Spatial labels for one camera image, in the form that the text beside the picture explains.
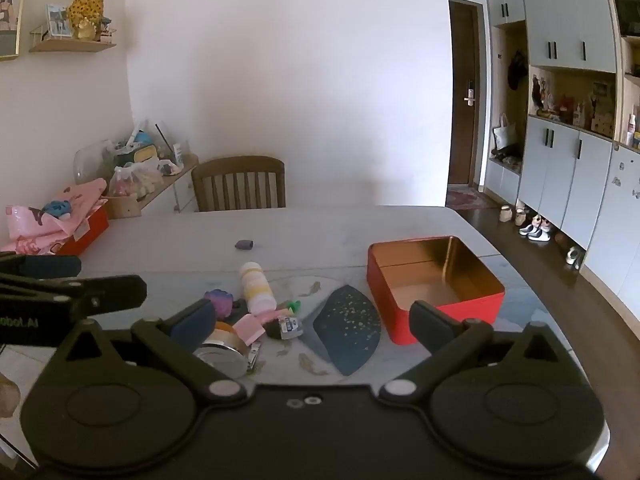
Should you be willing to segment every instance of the purple toy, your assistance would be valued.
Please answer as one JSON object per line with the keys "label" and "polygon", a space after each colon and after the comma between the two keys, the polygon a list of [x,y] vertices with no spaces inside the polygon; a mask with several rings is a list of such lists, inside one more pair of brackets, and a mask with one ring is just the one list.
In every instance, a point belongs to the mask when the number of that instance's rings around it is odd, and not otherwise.
{"label": "purple toy", "polygon": [[207,292],[204,297],[215,307],[218,320],[222,321],[231,315],[231,310],[234,307],[233,295],[217,288]]}

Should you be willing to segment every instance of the shoe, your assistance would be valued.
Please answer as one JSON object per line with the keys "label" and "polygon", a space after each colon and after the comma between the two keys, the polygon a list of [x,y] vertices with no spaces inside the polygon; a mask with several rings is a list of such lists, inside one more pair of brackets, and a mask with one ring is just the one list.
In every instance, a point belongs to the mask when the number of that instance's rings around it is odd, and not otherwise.
{"label": "shoe", "polygon": [[527,238],[529,240],[533,240],[534,242],[548,242],[549,240],[551,240],[552,227],[553,226],[549,220],[543,220],[540,223],[540,227],[538,228],[538,230],[528,234]]}
{"label": "shoe", "polygon": [[533,232],[537,231],[540,228],[540,224],[542,224],[542,216],[536,215],[534,217],[534,219],[531,221],[531,224],[529,224],[526,227],[523,227],[518,232],[522,236],[530,235],[530,234],[532,234]]}
{"label": "shoe", "polygon": [[500,208],[500,222],[509,222],[511,218],[513,218],[511,206],[503,205],[502,208]]}
{"label": "shoe", "polygon": [[578,249],[578,247],[572,247],[571,249],[569,249],[569,252],[566,254],[566,262],[569,265],[573,265],[575,264],[576,260],[578,259],[578,256],[580,256],[580,250]]}
{"label": "shoe", "polygon": [[527,221],[527,212],[524,209],[516,209],[516,227],[522,227]]}

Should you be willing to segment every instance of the red box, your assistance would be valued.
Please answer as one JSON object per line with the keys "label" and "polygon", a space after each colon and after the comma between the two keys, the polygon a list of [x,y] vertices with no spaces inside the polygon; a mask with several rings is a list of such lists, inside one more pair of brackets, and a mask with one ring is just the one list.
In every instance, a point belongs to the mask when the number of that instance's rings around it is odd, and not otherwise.
{"label": "red box", "polygon": [[55,250],[55,246],[52,251],[56,254],[79,256],[98,236],[107,230],[107,227],[109,227],[109,219],[107,218],[106,204],[103,204],[82,221],[76,232],[62,244],[58,251]]}
{"label": "red box", "polygon": [[414,301],[426,301],[458,321],[494,323],[504,299],[504,285],[456,237],[373,244],[367,283],[398,345],[417,342],[409,330]]}

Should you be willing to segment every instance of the doormat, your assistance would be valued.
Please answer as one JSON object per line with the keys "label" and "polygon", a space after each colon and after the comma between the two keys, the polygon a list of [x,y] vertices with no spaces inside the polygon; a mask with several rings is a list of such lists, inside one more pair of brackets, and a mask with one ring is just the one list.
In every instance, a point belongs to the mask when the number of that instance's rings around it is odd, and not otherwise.
{"label": "doormat", "polygon": [[453,210],[493,209],[500,207],[487,195],[473,187],[447,189],[446,207]]}

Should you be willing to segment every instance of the door handle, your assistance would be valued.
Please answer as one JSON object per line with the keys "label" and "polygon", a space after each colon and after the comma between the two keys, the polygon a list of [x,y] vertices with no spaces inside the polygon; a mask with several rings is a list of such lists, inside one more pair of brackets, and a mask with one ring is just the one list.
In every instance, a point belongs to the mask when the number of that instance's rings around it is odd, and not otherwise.
{"label": "door handle", "polygon": [[467,106],[473,106],[476,102],[476,92],[474,90],[474,82],[473,81],[469,81],[468,84],[466,85],[466,97],[465,97],[465,101]]}

